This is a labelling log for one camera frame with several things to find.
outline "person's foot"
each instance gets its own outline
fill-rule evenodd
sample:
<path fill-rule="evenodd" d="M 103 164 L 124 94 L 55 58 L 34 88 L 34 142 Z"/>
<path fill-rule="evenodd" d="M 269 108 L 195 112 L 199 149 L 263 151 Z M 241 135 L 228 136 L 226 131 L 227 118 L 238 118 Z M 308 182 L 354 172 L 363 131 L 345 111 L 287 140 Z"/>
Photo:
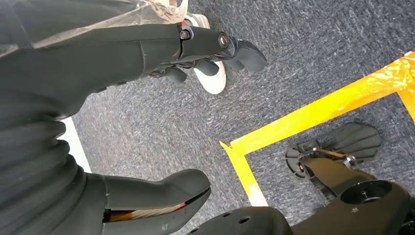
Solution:
<path fill-rule="evenodd" d="M 191 26 L 210 28 L 209 21 L 204 15 L 188 13 L 184 21 Z M 223 62 L 215 62 L 215 64 L 219 67 L 219 71 L 213 76 L 207 76 L 200 70 L 193 69 L 202 86 L 211 94 L 219 94 L 226 86 L 226 72 Z"/>

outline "floor marking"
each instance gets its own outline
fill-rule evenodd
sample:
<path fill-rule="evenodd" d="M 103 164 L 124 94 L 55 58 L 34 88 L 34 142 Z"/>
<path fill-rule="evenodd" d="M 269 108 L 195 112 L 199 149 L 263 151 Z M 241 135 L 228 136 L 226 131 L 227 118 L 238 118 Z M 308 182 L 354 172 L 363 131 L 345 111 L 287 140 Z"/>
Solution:
<path fill-rule="evenodd" d="M 397 92 L 415 122 L 415 52 L 231 142 L 226 150 L 252 205 L 267 205 L 245 155 Z"/>
<path fill-rule="evenodd" d="M 79 140 L 78 133 L 76 132 L 75 125 L 73 124 L 72 118 L 67 118 L 62 120 L 66 126 L 66 132 L 58 139 L 60 140 L 66 140 L 69 143 L 70 151 L 69 154 L 71 154 L 78 165 L 80 165 L 84 172 L 91 173 L 90 164 L 88 163 L 88 159 L 85 156 L 84 149 L 82 148 L 81 141 Z"/>

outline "bolt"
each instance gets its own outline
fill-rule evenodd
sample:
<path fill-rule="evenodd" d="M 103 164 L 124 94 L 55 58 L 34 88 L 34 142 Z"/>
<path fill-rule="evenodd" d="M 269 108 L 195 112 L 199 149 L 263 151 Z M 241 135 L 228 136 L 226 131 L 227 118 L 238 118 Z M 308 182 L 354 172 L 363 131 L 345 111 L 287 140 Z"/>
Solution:
<path fill-rule="evenodd" d="M 365 198 L 368 197 L 367 192 L 366 191 L 362 191 L 360 194 L 362 194 Z"/>
<path fill-rule="evenodd" d="M 226 33 L 220 33 L 219 34 L 219 45 L 222 48 L 227 48 L 229 46 L 229 38 L 226 35 Z"/>
<path fill-rule="evenodd" d="M 301 164 L 299 164 L 299 169 L 301 172 L 304 172 L 304 167 Z"/>
<path fill-rule="evenodd" d="M 186 40 L 190 38 L 190 33 L 187 30 L 180 31 L 180 39 Z"/>
<path fill-rule="evenodd" d="M 350 162 L 351 165 L 357 165 L 357 160 L 354 156 L 346 154 L 346 159 Z"/>

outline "transparent plastic sheet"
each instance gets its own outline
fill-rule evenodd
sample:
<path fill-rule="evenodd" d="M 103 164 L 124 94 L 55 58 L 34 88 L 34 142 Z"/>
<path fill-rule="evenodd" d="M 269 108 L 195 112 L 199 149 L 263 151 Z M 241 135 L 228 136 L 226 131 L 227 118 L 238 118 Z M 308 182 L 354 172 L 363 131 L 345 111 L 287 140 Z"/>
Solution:
<path fill-rule="evenodd" d="M 1 0 L 0 57 L 47 47 L 98 28 L 176 24 L 187 14 L 165 0 Z"/>

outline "yellow tape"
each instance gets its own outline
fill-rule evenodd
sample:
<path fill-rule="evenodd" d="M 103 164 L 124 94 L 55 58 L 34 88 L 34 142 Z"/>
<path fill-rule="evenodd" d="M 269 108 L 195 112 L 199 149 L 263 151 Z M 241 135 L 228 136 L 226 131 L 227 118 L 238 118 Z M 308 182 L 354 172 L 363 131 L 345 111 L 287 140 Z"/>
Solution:
<path fill-rule="evenodd" d="M 415 122 L 415 52 L 231 142 L 221 142 L 253 206 L 267 202 L 245 155 L 398 92 Z"/>
<path fill-rule="evenodd" d="M 248 196 L 250 204 L 254 207 L 267 207 L 268 203 L 265 200 L 258 183 L 256 182 L 254 174 L 252 173 L 245 156 L 243 154 L 241 155 L 234 149 L 229 148 L 222 142 L 220 142 L 220 144 L 228 154 L 233 168 L 235 168 L 236 174 L 242 183 L 242 187 Z"/>
<path fill-rule="evenodd" d="M 411 72 L 410 61 L 413 63 L 414 59 L 415 53 L 408 53 L 386 67 L 232 141 L 231 146 L 246 155 L 396 91 L 405 90 L 413 82 L 415 67 L 412 66 Z"/>

